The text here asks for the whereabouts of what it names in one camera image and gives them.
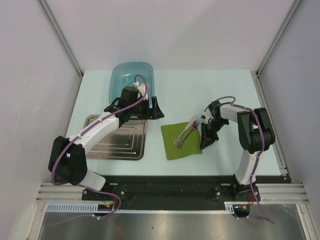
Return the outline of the silver fork pink tines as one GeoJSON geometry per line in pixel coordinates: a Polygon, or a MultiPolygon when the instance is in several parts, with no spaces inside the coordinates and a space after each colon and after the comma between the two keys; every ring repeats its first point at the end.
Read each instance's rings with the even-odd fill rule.
{"type": "Polygon", "coordinates": [[[177,148],[178,148],[178,149],[182,148],[182,146],[184,145],[184,143],[185,143],[185,141],[187,140],[187,138],[189,137],[189,135],[190,135],[193,131],[197,130],[197,128],[198,128],[198,126],[200,125],[200,123],[201,123],[201,119],[200,119],[200,118],[197,118],[197,119],[194,121],[193,125],[191,126],[190,132],[183,138],[183,140],[181,140],[181,141],[178,143],[178,145],[177,145],[177,148]]]}

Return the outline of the green paper napkin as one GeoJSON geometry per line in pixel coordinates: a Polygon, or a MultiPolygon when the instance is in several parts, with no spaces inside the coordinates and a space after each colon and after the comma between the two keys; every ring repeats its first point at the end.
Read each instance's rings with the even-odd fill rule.
{"type": "Polygon", "coordinates": [[[200,149],[201,136],[198,129],[191,132],[180,148],[173,144],[186,126],[187,122],[161,126],[160,129],[162,133],[165,154],[168,161],[203,153],[203,151],[200,149]]]}

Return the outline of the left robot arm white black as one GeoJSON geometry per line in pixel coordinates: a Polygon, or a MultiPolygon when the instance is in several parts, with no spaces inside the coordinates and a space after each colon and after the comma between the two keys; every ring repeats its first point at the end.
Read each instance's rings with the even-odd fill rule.
{"type": "Polygon", "coordinates": [[[106,179],[87,166],[87,154],[104,137],[119,129],[132,117],[157,120],[164,117],[157,98],[148,97],[149,84],[126,86],[121,96],[107,106],[96,120],[71,137],[58,136],[48,164],[54,185],[69,183],[93,190],[100,200],[110,196],[106,179]]]}

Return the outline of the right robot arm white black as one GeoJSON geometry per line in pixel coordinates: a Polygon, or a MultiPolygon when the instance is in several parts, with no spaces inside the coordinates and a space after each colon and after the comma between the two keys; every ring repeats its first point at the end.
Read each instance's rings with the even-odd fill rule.
{"type": "Polygon", "coordinates": [[[211,102],[205,110],[211,116],[202,114],[200,149],[203,150],[219,140],[218,132],[230,121],[237,123],[238,139],[243,149],[239,167],[232,176],[226,189],[223,186],[214,188],[215,194],[226,193],[232,200],[246,201],[258,196],[256,171],[260,158],[276,141],[270,117],[264,107],[251,109],[234,104],[221,103],[219,99],[211,102]]]}

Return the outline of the silver table knife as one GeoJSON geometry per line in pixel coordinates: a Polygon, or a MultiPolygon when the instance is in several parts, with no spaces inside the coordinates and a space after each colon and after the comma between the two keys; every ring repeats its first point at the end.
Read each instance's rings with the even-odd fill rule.
{"type": "Polygon", "coordinates": [[[180,133],[180,135],[173,141],[173,145],[177,146],[181,137],[184,135],[184,133],[196,122],[198,116],[194,115],[189,122],[187,123],[187,125],[184,127],[183,131],[180,133]]]}

